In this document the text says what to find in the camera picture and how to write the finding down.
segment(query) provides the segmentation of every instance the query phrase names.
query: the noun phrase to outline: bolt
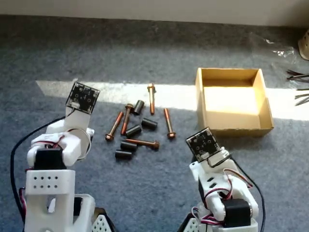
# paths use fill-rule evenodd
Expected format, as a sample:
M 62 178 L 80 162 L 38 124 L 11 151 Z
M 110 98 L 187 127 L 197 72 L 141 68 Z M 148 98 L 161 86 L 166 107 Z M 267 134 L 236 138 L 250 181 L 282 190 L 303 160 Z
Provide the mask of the bolt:
M 119 114 L 117 116 L 117 119 L 116 119 L 116 121 L 114 122 L 114 124 L 113 124 L 113 126 L 111 128 L 111 131 L 108 134 L 105 135 L 106 141 L 112 141 L 114 139 L 115 130 L 118 127 L 118 125 L 119 125 L 123 115 L 124 115 L 124 113 L 122 111 L 119 112 Z
M 176 132 L 173 132 L 173 128 L 172 128 L 172 124 L 170 122 L 170 118 L 169 118 L 169 110 L 167 108 L 163 109 L 164 111 L 164 116 L 166 119 L 166 125 L 168 126 L 168 138 L 169 139 L 173 139 L 176 137 Z
M 150 101 L 150 113 L 152 115 L 155 114 L 155 85 L 153 83 L 148 85 L 148 92 L 149 92 L 149 101 Z
M 129 122 L 129 115 L 130 115 L 132 110 L 133 110 L 133 105 L 128 103 L 126 105 L 125 120 L 124 120 L 124 123 L 122 124 L 121 132 L 120 132 L 121 135 L 126 134 L 126 128 L 127 128 L 128 122 Z
M 141 145 L 141 146 L 148 146 L 153 150 L 157 150 L 160 147 L 160 143 L 155 140 L 154 142 L 149 142 L 149 141 L 144 141 L 144 140 L 139 140 L 139 139 L 126 139 L 127 142 Z

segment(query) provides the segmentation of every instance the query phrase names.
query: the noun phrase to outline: black rubber spacer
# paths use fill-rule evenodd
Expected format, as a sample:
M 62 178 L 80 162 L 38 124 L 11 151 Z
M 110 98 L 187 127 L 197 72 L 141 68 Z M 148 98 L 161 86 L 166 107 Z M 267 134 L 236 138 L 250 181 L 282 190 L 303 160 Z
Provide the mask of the black rubber spacer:
M 120 144 L 120 148 L 122 150 L 127 150 L 127 151 L 136 151 L 137 150 L 137 144 L 129 143 L 127 141 L 122 141 Z
M 136 125 L 134 127 L 131 127 L 130 129 L 126 130 L 126 136 L 128 138 L 140 134 L 141 133 L 141 126 L 140 125 Z
M 149 128 L 151 130 L 156 130 L 156 128 L 158 127 L 158 123 L 155 121 L 152 121 L 150 119 L 147 118 L 143 118 L 143 120 L 141 121 L 141 125 L 143 126 L 143 128 Z
M 130 160 L 132 159 L 133 154 L 130 151 L 123 151 L 123 150 L 116 150 L 115 151 L 115 158 L 120 160 Z
M 143 109 L 145 103 L 142 100 L 138 100 L 135 107 L 134 107 L 134 111 L 133 114 L 134 115 L 140 115 L 141 110 Z

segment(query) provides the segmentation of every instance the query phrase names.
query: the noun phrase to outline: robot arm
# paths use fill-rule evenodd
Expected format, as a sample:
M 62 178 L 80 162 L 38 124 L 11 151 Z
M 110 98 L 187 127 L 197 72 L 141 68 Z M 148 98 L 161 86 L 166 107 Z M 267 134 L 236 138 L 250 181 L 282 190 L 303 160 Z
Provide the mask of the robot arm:
M 75 194 L 75 171 L 91 148 L 94 130 L 88 128 L 99 90 L 75 82 L 66 103 L 66 117 L 48 126 L 31 141 L 27 160 L 25 232 L 89 232 L 94 198 Z M 48 209 L 46 204 L 53 196 Z
M 206 225 L 210 225 L 208 232 L 257 232 L 258 205 L 229 152 L 218 145 L 209 128 L 186 141 L 197 159 L 190 164 L 190 169 L 202 199 L 194 207 L 198 217 L 192 211 L 195 218 L 188 222 L 196 219 L 199 231 L 205 231 Z

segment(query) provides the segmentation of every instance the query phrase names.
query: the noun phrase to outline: perforated panel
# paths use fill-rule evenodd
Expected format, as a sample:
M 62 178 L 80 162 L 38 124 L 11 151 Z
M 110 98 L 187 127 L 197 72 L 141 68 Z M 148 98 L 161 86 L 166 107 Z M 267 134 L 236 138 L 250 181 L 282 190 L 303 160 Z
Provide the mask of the perforated panel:
M 112 232 L 104 215 L 99 215 L 92 225 L 92 232 Z
M 199 232 L 197 220 L 195 218 L 191 218 L 183 232 Z

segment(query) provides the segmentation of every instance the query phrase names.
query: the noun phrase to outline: open cardboard box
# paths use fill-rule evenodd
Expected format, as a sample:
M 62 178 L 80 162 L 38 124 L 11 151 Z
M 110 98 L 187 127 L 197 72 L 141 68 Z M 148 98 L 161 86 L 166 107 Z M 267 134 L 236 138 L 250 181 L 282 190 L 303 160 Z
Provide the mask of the open cardboard box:
M 199 68 L 198 124 L 219 136 L 263 136 L 274 128 L 261 69 Z

